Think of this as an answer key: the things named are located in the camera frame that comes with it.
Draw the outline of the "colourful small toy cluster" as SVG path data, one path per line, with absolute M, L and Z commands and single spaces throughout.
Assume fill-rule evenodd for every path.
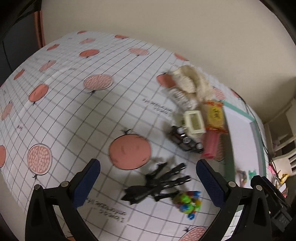
M 173 204 L 177 209 L 186 214 L 189 220 L 193 220 L 196 212 L 201 210 L 201 191 L 180 192 L 173 198 Z

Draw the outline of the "pink hair roller clip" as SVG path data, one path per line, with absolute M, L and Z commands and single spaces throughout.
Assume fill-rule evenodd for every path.
M 217 131 L 208 130 L 203 137 L 203 159 L 213 159 L 216 157 L 219 140 L 220 140 L 220 133 Z

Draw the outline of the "black skeleton hand clip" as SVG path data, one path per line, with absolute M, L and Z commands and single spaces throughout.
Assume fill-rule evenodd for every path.
M 125 195 L 121 198 L 123 201 L 129 202 L 130 205 L 139 204 L 148 196 L 151 196 L 156 202 L 161 199 L 170 198 L 174 199 L 178 194 L 179 190 L 170 193 L 162 193 L 165 189 L 171 189 L 176 186 L 183 185 L 192 180 L 191 176 L 183 176 L 175 180 L 171 180 L 173 176 L 179 174 L 186 168 L 185 163 L 180 163 L 170 171 L 164 173 L 160 177 L 157 175 L 165 168 L 168 163 L 159 163 L 157 168 L 145 175 L 145 185 L 130 186 L 124 190 Z

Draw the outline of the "black toy car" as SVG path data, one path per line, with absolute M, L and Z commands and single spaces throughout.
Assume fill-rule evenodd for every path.
M 180 126 L 172 126 L 169 133 L 170 140 L 185 152 L 201 154 L 204 147 L 201 142 L 195 141 L 186 134 L 185 129 Z

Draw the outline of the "yellow rice cracker packet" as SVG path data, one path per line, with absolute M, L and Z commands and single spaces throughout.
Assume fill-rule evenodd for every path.
M 225 125 L 224 104 L 219 101 L 205 101 L 202 104 L 202 116 L 206 130 L 228 133 Z

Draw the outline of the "cream hair claw clip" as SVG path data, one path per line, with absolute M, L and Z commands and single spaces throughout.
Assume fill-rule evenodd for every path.
M 199 110 L 184 112 L 184 128 L 186 134 L 193 138 L 200 138 L 206 132 L 203 116 Z

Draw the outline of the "cotton swabs plastic bag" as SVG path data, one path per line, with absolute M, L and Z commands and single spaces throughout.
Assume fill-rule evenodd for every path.
M 172 102 L 184 111 L 194 110 L 198 105 L 196 99 L 190 98 L 185 92 L 177 87 L 169 88 L 168 96 Z

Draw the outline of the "cream knitted cloth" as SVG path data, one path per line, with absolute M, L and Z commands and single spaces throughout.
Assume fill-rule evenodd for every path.
M 176 86 L 194 96 L 199 102 L 212 100 L 214 90 L 205 75 L 190 65 L 184 65 L 171 73 Z

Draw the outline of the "green white shallow box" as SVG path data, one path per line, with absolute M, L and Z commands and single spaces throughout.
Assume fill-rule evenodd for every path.
M 224 159 L 219 171 L 227 181 L 250 188 L 249 170 L 266 175 L 262 137 L 251 111 L 243 111 L 226 101 L 222 103 L 228 133 L 222 136 Z

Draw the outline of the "white chair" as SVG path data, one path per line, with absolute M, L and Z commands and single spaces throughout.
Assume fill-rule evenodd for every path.
M 264 124 L 267 150 L 272 159 L 294 156 L 295 150 L 283 154 L 282 149 L 295 143 L 295 98 Z

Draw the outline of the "white grid pomegranate tablecloth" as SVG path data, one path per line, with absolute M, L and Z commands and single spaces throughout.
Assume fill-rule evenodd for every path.
M 165 136 L 176 106 L 157 82 L 184 60 L 140 40 L 96 32 L 69 34 L 23 57 L 29 47 L 12 37 L 1 43 L 1 69 L 11 71 L 1 86 L 1 173 L 24 211 L 34 185 L 56 187 L 97 158 L 95 202 L 79 210 L 100 240 L 178 240 L 185 228 L 210 224 L 218 209 L 206 193 L 193 221 L 165 200 L 123 203 L 122 187 L 142 178 L 146 167 L 123 171 L 108 157 L 126 128 L 147 138 L 153 161 L 185 162 L 185 174 L 195 174 L 197 156 Z

